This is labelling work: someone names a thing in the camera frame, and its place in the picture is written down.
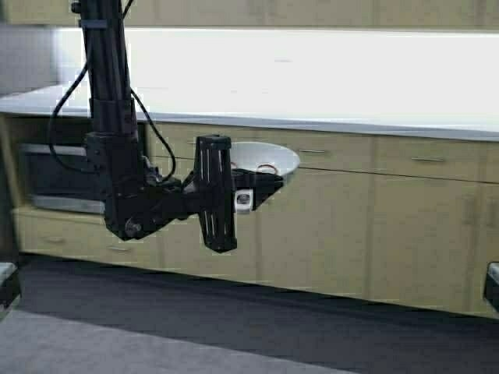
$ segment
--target dark floor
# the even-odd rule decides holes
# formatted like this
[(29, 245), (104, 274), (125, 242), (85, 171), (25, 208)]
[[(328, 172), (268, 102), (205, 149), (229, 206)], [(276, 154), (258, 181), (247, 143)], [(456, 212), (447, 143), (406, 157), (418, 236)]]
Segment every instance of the dark floor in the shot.
[(499, 323), (29, 258), (1, 373), (495, 373)]

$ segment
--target countertop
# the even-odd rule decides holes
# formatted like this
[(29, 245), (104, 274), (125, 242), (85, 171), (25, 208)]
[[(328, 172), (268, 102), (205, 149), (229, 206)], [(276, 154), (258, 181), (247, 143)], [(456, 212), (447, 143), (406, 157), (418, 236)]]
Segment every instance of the countertop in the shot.
[[(0, 98), (0, 112), (49, 116), (66, 85), (49, 86)], [(61, 111), (64, 117), (89, 117), (89, 88), (79, 87)], [(242, 92), (238, 90), (136, 88), (153, 120), (210, 125), (234, 125), (323, 132), (351, 132), (440, 139), (499, 141), (499, 105), (477, 93), (435, 102), (421, 97), (397, 105), (383, 98), (361, 97), (355, 102), (310, 93)], [(145, 117), (137, 106), (137, 118)]]

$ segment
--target white bowl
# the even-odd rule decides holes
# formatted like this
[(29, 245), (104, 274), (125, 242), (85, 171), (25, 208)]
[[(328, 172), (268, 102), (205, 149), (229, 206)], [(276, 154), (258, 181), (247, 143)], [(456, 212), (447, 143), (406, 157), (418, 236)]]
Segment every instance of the white bowl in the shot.
[(298, 154), (285, 146), (235, 142), (231, 148), (231, 162), (232, 168), (276, 174), (288, 182), (289, 177), (298, 168), (300, 159)]

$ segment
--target microwave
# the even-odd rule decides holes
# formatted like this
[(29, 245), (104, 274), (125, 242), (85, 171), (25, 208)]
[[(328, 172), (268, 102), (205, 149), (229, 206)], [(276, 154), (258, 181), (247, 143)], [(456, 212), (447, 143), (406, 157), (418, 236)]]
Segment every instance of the microwave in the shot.
[[(82, 146), (54, 148), (67, 164), (77, 168), (89, 167)], [(45, 144), (22, 144), (20, 153), (25, 186), (34, 206), (49, 210), (104, 213), (104, 204), (99, 200), (97, 190), (97, 175), (63, 168)]]

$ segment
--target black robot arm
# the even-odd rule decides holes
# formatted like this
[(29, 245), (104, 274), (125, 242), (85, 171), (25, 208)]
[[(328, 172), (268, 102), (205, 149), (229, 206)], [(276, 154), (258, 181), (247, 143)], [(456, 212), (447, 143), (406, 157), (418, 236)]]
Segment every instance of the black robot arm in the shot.
[(163, 177), (139, 147), (121, 1), (79, 0), (72, 10), (81, 16), (90, 79), (93, 132), (85, 147), (108, 230), (122, 240), (140, 239), (197, 214), (208, 248), (235, 249), (235, 191), (253, 189), (259, 204), (282, 187), (282, 178), (231, 170), (231, 140), (219, 135), (197, 138), (185, 181), (174, 178), (174, 170)]

